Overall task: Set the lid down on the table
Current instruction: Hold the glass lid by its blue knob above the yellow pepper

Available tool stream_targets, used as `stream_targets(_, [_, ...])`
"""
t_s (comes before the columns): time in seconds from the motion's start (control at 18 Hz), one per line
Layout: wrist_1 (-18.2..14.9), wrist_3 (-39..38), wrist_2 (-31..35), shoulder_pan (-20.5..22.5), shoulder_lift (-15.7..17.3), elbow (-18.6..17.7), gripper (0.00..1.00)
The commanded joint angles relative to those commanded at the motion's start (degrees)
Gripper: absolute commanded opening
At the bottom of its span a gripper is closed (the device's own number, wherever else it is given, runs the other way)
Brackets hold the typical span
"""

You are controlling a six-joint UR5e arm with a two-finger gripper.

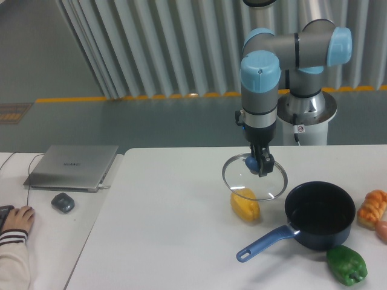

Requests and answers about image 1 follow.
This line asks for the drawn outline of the person's hand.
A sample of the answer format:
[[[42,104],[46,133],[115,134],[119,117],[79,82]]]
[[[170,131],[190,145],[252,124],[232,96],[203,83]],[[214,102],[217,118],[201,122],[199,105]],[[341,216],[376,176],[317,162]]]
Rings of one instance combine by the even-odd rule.
[[[6,231],[30,232],[34,222],[35,210],[30,206],[12,209],[2,227],[1,233]]]

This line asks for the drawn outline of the white sleeved forearm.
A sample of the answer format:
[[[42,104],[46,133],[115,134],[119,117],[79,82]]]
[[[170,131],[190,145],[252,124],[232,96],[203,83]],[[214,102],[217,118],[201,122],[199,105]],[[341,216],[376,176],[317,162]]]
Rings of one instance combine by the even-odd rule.
[[[1,289],[28,289],[31,281],[25,230],[1,234]]]

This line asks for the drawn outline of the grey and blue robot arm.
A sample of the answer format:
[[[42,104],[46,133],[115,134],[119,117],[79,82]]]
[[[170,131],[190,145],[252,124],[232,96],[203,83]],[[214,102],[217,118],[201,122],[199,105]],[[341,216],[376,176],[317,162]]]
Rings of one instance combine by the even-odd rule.
[[[337,112],[324,92],[324,69],[352,55],[352,35],[334,23],[329,1],[299,1],[299,30],[276,34],[263,16],[273,1],[246,1],[256,26],[246,36],[240,65],[242,108],[235,114],[250,144],[248,168],[259,176],[273,171],[269,145],[281,121],[286,145],[324,145]]]

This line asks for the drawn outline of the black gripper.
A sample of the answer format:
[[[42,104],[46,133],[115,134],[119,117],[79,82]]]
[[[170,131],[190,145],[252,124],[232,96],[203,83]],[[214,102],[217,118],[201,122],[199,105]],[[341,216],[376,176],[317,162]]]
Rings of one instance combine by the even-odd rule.
[[[251,157],[256,160],[256,148],[255,145],[268,146],[269,143],[274,139],[276,132],[276,121],[270,126],[263,128],[251,127],[247,124],[243,124],[244,138],[251,143],[250,153]],[[275,159],[270,153],[268,147],[258,148],[258,163],[260,177],[265,177],[273,171]]]

